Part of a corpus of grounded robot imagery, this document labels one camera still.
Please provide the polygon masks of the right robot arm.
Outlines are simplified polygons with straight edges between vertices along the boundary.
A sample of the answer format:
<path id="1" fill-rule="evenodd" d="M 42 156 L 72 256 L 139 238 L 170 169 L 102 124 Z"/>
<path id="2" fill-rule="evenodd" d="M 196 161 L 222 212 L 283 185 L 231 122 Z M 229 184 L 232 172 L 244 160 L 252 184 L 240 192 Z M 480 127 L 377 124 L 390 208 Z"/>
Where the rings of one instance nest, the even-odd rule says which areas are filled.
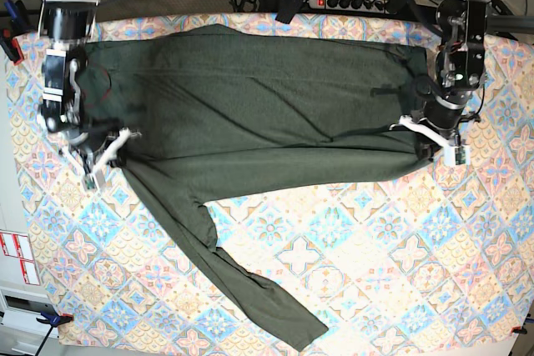
<path id="1" fill-rule="evenodd" d="M 86 114 L 78 83 L 88 66 L 85 44 L 93 36 L 101 0 L 42 0 L 38 35 L 50 41 L 42 65 L 44 88 L 37 120 L 44 131 L 60 133 L 67 150 L 82 159 L 82 171 L 94 173 L 108 165 L 125 164 L 122 147 L 132 133 L 117 118 L 95 119 Z"/>

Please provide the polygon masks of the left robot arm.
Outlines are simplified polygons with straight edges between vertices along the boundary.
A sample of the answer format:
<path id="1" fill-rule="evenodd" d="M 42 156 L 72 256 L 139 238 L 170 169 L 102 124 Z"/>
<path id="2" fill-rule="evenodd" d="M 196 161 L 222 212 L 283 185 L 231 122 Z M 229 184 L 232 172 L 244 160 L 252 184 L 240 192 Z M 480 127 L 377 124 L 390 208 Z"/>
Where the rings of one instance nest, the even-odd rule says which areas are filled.
<path id="1" fill-rule="evenodd" d="M 480 113 L 464 113 L 472 94 L 484 87 L 486 6 L 490 0 L 443 0 L 436 24 L 429 23 L 414 0 L 406 0 L 417 20 L 441 38 L 436 76 L 412 81 L 422 109 L 400 117 L 398 124 L 426 137 L 427 145 L 443 151 L 444 164 L 470 162 L 471 150 L 461 139 L 460 125 L 480 120 Z"/>

